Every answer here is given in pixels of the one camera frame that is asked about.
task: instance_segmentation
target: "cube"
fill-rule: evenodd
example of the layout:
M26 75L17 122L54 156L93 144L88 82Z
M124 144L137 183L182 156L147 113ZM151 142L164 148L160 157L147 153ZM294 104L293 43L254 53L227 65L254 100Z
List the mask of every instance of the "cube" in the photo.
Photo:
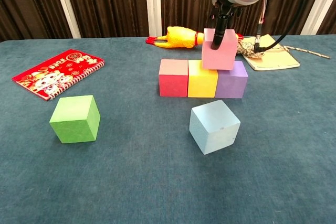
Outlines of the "cube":
M192 108L189 131L204 155L232 145L240 120L222 101Z
M63 144L92 142L98 134L100 114L92 95L60 98L50 125Z
M218 72L202 68L201 60L189 60L188 97L214 98Z
M202 67L205 69L232 70L238 50L238 39L233 29L226 29L220 47L211 49L215 29L204 29Z
M188 60L162 59L159 88L162 97L187 97Z
M243 98L248 74L242 61L235 61L233 70L218 70L216 98Z

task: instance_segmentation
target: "brown curtain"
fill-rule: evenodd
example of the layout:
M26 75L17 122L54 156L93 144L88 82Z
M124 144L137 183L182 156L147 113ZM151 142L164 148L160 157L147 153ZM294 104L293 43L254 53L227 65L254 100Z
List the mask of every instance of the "brown curtain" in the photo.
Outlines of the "brown curtain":
M59 0L1 0L0 40L72 38Z
M336 0L333 0L317 34L336 34Z
M315 0L307 0L304 10L289 34L300 34ZM281 35L291 23L300 0L268 0L263 34ZM203 31L207 26L211 0L162 0L163 33L167 26L184 26ZM254 35L261 11L261 1L244 7L234 18L234 29L245 36Z
M146 0L71 0L83 38L148 36Z

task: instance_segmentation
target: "yellow rubber chicken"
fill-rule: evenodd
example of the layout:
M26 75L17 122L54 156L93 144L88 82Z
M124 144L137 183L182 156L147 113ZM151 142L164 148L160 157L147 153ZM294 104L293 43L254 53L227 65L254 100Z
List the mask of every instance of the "yellow rubber chicken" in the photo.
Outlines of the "yellow rubber chicken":
M167 27L167 35L161 37L148 37L146 43L162 48L193 48L202 44L203 38L203 33L199 33L189 28L169 26ZM242 36L237 34L237 39L242 39ZM156 40L165 40L165 42L155 42Z

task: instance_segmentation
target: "table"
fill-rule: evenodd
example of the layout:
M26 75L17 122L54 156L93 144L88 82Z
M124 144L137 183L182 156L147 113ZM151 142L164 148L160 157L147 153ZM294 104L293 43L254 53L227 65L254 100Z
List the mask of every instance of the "table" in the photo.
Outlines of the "table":
M336 35L287 36L301 66L253 71L234 145L203 155L191 108L162 98L160 60L200 59L145 38L5 41L1 53L0 223L333 223L336 220ZM69 48L106 60L51 101L11 77ZM61 144L49 125L61 97L93 94L96 142Z

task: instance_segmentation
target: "spiral binding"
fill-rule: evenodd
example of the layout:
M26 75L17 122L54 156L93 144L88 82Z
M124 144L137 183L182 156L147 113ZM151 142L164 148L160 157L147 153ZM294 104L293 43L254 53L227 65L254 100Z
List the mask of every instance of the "spiral binding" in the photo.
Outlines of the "spiral binding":
M65 83L65 88L59 88L55 93L50 94L50 100L54 99L56 96L58 96L59 94L63 93L64 91L66 91L68 88L70 88L72 85L75 85L77 82L79 82L80 80L84 79L85 77L89 76L90 74L92 74L93 72L97 71L98 69L100 69L101 67L103 67L105 65L105 62L101 61L100 63L96 64L95 66L93 66L92 68L87 68L85 70L85 72L81 73L80 75L74 77L71 81L69 81L68 83Z

